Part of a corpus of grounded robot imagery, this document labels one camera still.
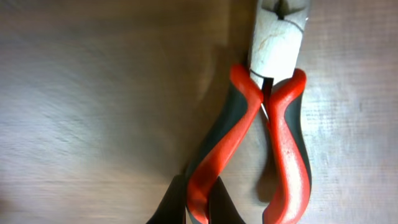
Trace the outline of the small red cutting pliers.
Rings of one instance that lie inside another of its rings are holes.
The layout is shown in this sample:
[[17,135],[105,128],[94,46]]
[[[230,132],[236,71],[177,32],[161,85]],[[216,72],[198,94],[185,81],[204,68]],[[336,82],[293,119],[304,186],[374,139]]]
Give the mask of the small red cutting pliers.
[[304,214],[312,189],[300,124],[307,78],[296,63],[309,9],[309,0],[258,2],[249,65],[231,68],[226,103],[186,169],[186,208],[193,223],[210,223],[211,189],[259,111],[267,117],[279,175],[262,221],[296,223]]

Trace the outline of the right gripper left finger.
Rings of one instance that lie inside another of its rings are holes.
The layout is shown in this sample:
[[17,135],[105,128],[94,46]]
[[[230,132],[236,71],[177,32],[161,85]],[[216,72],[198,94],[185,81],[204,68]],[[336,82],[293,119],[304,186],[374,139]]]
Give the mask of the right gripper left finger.
[[147,224],[186,224],[187,185],[184,175],[173,177],[165,195]]

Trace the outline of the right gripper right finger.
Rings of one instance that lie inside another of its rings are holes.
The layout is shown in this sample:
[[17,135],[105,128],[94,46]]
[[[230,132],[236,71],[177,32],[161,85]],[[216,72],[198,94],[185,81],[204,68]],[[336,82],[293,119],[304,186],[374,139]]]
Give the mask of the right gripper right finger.
[[210,224],[245,224],[221,177],[217,178],[209,196]]

